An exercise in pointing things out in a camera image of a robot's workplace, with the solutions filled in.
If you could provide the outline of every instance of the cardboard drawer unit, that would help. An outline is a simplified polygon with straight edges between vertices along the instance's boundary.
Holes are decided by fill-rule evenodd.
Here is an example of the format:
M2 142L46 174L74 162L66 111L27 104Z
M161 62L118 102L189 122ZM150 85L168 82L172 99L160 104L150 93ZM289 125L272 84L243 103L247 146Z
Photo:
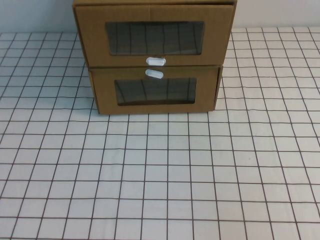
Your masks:
M215 108L237 0L74 0L99 113Z

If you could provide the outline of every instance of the box side panel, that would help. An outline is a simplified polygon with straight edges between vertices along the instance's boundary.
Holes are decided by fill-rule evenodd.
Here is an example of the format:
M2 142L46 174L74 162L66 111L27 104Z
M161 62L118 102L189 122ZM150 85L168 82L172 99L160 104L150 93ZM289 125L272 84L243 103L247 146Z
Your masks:
M219 73L218 73L218 76L217 76L213 110L215 110L215 109L216 109L216 106L217 106L218 93L219 93L219 89L220 89L220 83L221 83L221 80L222 80L222 72L223 72L223 69L224 69L223 66L221 66L221 67L219 68Z

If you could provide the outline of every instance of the drawer handle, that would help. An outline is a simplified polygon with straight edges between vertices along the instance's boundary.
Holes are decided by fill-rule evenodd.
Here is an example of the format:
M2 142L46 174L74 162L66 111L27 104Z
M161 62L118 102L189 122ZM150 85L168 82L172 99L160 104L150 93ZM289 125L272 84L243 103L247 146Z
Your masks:
M148 57L146 59L146 63L149 66L164 66L166 64L167 60L165 58L158 58L158 57Z
M162 79L164 77L163 72L152 70L152 69L145 70L145 75L155 79Z

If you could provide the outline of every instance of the white wall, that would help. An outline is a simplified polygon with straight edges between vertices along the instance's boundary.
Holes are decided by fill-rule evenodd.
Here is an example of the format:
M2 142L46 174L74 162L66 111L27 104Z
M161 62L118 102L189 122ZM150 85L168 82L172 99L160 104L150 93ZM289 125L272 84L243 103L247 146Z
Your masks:
M73 0L0 0L0 32L74 32ZM238 0L234 27L320 26L320 0Z

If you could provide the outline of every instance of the black grid line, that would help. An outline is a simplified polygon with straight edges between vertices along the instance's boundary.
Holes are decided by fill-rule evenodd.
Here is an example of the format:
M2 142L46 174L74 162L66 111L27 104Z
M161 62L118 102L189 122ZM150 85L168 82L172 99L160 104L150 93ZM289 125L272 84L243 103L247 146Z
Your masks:
M243 235L237 236L240 240L251 240L252 234L258 234L255 232L258 229L253 230L250 224L264 226L264 231L269 231L269 235L265 236L267 240L279 238L277 226L290 224L294 227L292 229L296 229L296 237L304 240L304 226L313 228L320 224L320 165L317 161L320 156L318 34L320 31L308 27L234 29L214 112L100 116L93 96L89 94L91 89L87 68L76 34L26 34L25 40L22 40L19 34L9 36L0 33L0 239L65 239L68 237L67 222L82 220L85 221L86 230L81 239L88 240L95 240L97 236L95 221L115 223L105 226L111 233L108 233L108 237L101 237L110 240L122 240L123 221L140 223L134 234L134 239L140 240L145 239L145 233L153 231L148 229L148 223L159 221L165 223L161 229L163 232L159 232L163 234L161 240L170 240L175 234L186 232L187 229L175 229L177 232L172 232L172 223L179 228L183 226L181 223L187 222L192 223L192 232L190 230L182 236L190 240L199 239L199 226L213 225L217 226L214 234L224 240L226 226L230 224L244 225ZM194 41L198 51L198 43L194 39L191 41ZM54 94L43 94L45 90ZM34 114L43 117L37 119ZM137 130L140 131L132 134L129 131L130 123L137 124ZM56 132L52 129L48 131L52 124ZM237 132L237 128L246 130ZM265 132L257 133L257 128ZM61 147L53 142L52 145L45 142L48 137L59 138L58 144ZM81 141L79 144L64 146L70 137ZM26 144L24 138L38 145ZM96 140L95 144L85 145L90 138ZM97 139L104 139L104 142L98 142ZM132 145L132 139L142 142ZM151 147L154 139L157 139L157 145ZM197 145L195 139L203 141L203 144ZM219 145L219 141L226 139L229 139L228 142ZM239 139L248 145L239 145ZM261 147L260 141L264 140L271 145ZM284 141L288 141L285 147L281 145ZM88 156L89 151L99 153L98 157L94 154ZM116 152L123 153L123 156L114 154L106 158ZM141 160L127 162L125 158ZM166 179L148 178L149 167L158 170L165 167ZM51 173L43 179L39 178L37 170L40 168L48 169ZM71 168L73 170L68 175L60 171ZM82 178L80 168L95 168L96 178ZM139 178L131 179L124 175L124 168L144 168L144 172ZM179 169L179 178L174 178L171 168ZM203 170L202 175L210 176L211 179L203 178L194 171L200 168ZM114 178L106 173L109 169L113 169ZM257 174L244 178L241 173L245 171L247 174ZM297 173L295 177L301 180L293 179L291 173ZM127 183L143 186L139 188L141 195L122 195L123 184ZM68 190L61 187L61 194L54 193L57 184L64 188L68 186ZM96 188L91 189L91 194L87 194L87 189L84 189L83 194L76 195L76 184L92 184ZM111 192L99 195L99 186L101 188L103 184L118 186L115 191L119 192L117 195ZM171 197L171 184L190 186L190 194ZM40 185L46 186L43 190L45 194L30 194L35 186ZM233 195L224 196L226 192L218 189L222 185L236 189L234 191L239 196L234 197L233 191ZM150 197L147 186L161 186L156 189L159 194ZM204 186L209 186L209 198L203 195L206 192L202 189ZM247 192L251 188L260 189L261 193L255 192L259 198ZM281 190L284 197L271 189ZM49 201L58 200L67 201L65 216L47 215ZM69 214L74 200L93 202L86 217ZM97 217L97 201L109 200L117 202L116 214L113 217ZM25 214L26 203L36 201L44 204L38 206L39 214ZM138 217L119 214L122 207L120 201L139 201L142 204L141 215L140 212L136 215ZM150 209L145 208L147 201L166 202L166 206L161 208L163 214L150 217L147 214ZM169 203L177 201L190 204L190 215L172 218ZM17 206L12 206L12 209L6 205L16 202ZM214 217L198 212L201 211L197 208L199 203L214 208ZM239 212L234 215L240 218L226 218L221 205L237 206ZM266 217L247 217L248 209L244 206L254 205L265 205ZM279 218L274 206L287 206L292 217ZM301 216L301 209L305 211L304 217ZM37 222L38 225L31 226L34 228L33 235L22 232L20 221ZM55 224L48 226L48 221L57 221L63 226L57 230L57 235L43 237L42 231L46 228L52 230L58 227ZM3 222L10 222L12 226L2 228ZM10 233L3 235L1 228Z

